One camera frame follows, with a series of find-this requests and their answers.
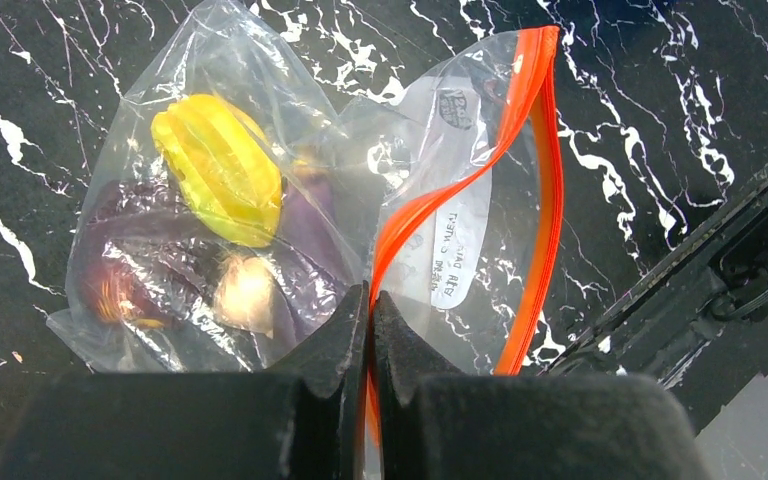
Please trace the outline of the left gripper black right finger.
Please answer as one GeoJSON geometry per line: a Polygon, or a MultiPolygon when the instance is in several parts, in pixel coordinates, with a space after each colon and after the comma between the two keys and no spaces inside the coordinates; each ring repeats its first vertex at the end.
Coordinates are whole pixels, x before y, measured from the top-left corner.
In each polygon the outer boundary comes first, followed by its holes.
{"type": "Polygon", "coordinates": [[[381,293],[371,312],[386,479],[706,479],[683,406],[650,378],[467,374],[381,293]]]}

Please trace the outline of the dark red toy plum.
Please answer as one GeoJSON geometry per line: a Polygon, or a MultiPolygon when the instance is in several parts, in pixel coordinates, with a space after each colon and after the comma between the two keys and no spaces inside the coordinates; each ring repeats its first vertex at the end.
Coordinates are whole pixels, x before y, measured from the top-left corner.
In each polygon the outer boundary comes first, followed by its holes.
{"type": "Polygon", "coordinates": [[[83,303],[103,324],[130,323],[143,329],[169,325],[132,269],[118,260],[89,263],[79,285],[83,303]]]}

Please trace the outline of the white toy garlic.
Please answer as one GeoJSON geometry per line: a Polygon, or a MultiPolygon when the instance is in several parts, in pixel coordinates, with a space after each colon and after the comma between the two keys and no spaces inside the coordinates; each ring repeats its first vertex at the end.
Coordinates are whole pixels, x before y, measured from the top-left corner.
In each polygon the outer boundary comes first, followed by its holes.
{"type": "Polygon", "coordinates": [[[273,338],[274,291],[274,276],[265,259],[229,254],[220,264],[214,293],[216,320],[225,326],[273,338]]]}

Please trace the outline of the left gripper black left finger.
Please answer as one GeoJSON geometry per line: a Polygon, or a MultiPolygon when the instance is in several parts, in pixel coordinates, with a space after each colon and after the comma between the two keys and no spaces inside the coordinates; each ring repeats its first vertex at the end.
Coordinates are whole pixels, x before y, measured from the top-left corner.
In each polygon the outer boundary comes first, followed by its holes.
{"type": "Polygon", "coordinates": [[[359,479],[369,288],[251,373],[60,377],[0,449],[0,479],[359,479]]]}

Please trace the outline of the purple toy eggplant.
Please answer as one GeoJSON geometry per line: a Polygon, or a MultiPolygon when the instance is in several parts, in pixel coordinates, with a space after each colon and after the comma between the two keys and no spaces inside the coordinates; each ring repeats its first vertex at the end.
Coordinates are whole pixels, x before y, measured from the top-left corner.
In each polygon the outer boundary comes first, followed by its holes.
{"type": "Polygon", "coordinates": [[[275,235],[261,246],[235,244],[212,232],[165,177],[112,181],[99,192],[77,244],[78,303],[109,342],[134,342],[170,367],[222,368],[277,359],[322,327],[350,283],[333,229],[334,202],[326,178],[309,169],[282,182],[275,235]],[[219,323],[213,310],[220,264],[229,254],[258,256],[274,276],[274,337],[219,323]],[[158,329],[103,324],[83,303],[80,279],[96,259],[129,266],[152,303],[169,320],[158,329]]]}

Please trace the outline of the clear zip bag orange zipper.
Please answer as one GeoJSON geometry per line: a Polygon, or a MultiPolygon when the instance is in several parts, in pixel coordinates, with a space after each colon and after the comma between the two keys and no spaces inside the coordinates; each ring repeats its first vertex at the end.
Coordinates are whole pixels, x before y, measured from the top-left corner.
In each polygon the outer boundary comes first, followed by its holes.
{"type": "Polygon", "coordinates": [[[563,216],[555,25],[336,112],[288,43],[206,1],[126,94],[51,329],[41,479],[524,472],[504,419],[563,216]]]}

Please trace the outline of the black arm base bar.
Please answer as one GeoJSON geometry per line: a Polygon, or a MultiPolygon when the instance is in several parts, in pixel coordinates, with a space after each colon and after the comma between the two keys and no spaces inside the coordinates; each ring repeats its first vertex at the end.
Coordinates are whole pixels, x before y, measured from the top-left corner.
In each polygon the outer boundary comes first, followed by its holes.
{"type": "Polygon", "coordinates": [[[736,205],[634,287],[548,368],[650,376],[705,428],[768,373],[768,164],[736,205]]]}

